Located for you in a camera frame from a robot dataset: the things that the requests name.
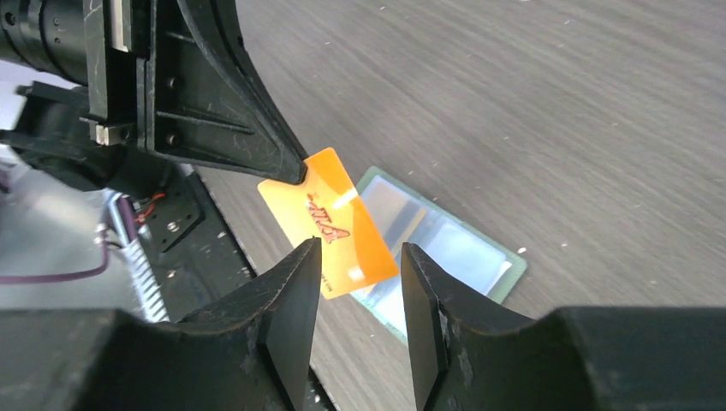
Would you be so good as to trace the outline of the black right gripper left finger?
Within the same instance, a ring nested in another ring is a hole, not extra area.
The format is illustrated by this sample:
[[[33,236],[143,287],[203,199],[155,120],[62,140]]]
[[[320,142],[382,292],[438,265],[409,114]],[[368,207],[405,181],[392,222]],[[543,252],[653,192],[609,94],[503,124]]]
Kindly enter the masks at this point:
[[[310,238],[176,323],[117,309],[1,314],[4,410],[300,410],[321,282]]]

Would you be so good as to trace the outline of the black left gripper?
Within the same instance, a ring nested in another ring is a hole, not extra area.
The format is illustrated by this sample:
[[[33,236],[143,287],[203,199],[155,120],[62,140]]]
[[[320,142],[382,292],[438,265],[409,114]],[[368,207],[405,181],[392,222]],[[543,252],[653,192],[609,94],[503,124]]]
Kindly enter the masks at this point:
[[[234,1],[153,1],[144,62],[144,149],[172,161],[299,184],[302,144],[245,48]],[[138,136],[136,63],[146,1],[4,1],[1,58],[72,83],[19,86],[1,141],[79,190],[150,190]]]

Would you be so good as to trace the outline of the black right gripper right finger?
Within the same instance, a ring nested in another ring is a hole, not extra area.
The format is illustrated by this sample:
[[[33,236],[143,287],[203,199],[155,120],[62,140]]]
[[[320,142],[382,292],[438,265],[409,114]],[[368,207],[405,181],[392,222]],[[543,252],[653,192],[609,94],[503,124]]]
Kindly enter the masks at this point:
[[[722,410],[721,307],[559,307],[531,319],[402,247],[420,410]]]

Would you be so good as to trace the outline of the green card holder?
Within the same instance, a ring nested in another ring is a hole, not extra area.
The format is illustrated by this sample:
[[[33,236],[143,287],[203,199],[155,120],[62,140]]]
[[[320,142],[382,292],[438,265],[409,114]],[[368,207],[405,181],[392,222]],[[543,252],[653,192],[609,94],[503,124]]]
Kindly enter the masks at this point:
[[[472,329],[502,333],[528,324],[502,305],[527,270],[521,255],[378,167],[371,167],[356,187],[397,262],[402,244],[411,242],[479,294],[465,294],[455,310]]]

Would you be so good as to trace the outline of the orange credit card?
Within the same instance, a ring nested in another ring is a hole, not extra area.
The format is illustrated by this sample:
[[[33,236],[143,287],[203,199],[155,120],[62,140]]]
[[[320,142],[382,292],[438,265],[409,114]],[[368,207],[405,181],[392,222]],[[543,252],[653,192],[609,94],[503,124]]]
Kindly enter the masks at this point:
[[[298,185],[272,179],[257,189],[292,246],[322,243],[320,291],[330,300],[391,279],[398,265],[336,151],[304,161]]]

